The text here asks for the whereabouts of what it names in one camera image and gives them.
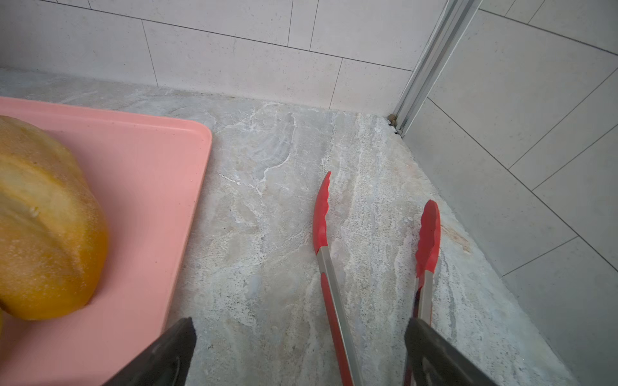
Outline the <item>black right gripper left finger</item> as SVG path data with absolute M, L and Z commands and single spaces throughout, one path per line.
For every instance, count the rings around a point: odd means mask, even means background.
M 182 318 L 137 355 L 104 386 L 179 385 L 183 386 L 196 347 L 192 318 Z

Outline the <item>red silicone steel tongs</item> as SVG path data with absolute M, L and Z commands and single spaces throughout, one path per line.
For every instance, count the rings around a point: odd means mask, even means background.
M 331 174 L 327 173 L 318 191 L 313 213 L 313 245 L 320 268 L 320 285 L 328 315 L 337 363 L 344 385 L 361 385 L 361 368 L 346 319 L 344 304 L 336 281 L 328 247 L 327 214 L 329 210 L 329 186 Z M 421 217 L 421 228 L 416 261 L 416 292 L 413 316 L 432 323 L 433 281 L 439 261 L 441 241 L 441 218 L 439 206 L 434 200 L 427 201 Z

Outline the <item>aluminium corner profile right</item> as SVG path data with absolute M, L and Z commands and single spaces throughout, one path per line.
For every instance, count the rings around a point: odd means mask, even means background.
M 480 5 L 481 0 L 446 1 L 410 80 L 389 116 L 400 137 L 406 136 Z

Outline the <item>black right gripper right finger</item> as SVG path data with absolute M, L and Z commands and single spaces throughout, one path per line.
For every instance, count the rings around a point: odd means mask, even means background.
M 497 385 L 420 318 L 410 319 L 405 345 L 405 385 Z

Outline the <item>long golden baguette bread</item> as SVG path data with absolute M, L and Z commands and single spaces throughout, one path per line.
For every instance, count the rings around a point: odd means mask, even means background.
M 109 231 L 77 160 L 40 128 L 1 118 L 1 308 L 69 315 L 93 297 Z

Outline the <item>pink plastic tray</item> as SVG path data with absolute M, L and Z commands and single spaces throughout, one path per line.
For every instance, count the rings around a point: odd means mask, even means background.
M 41 322 L 6 317 L 4 385 L 102 385 L 164 332 L 211 130 L 197 122 L 5 97 L 1 113 L 72 151 L 109 227 L 90 304 Z

